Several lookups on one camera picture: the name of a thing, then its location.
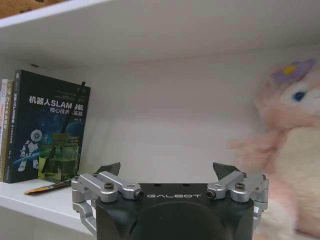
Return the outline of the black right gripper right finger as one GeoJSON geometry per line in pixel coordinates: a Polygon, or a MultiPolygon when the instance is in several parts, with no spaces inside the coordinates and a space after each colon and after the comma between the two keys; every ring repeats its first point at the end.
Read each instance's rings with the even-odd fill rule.
{"type": "Polygon", "coordinates": [[[233,165],[213,163],[213,170],[218,178],[217,182],[207,185],[206,196],[209,200],[224,199],[227,193],[237,203],[252,200],[253,229],[261,222],[262,213],[268,208],[269,180],[264,174],[247,175],[233,165]]]}

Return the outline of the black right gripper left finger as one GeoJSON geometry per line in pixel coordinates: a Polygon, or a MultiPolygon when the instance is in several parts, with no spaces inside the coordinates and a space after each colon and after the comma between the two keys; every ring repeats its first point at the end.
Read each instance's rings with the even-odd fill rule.
{"type": "Polygon", "coordinates": [[[81,223],[95,236],[97,222],[93,214],[95,201],[112,203],[121,194],[123,198],[139,201],[143,190],[138,183],[128,182],[118,177],[119,162],[103,165],[95,173],[83,173],[71,180],[72,208],[79,213],[81,223]]]}

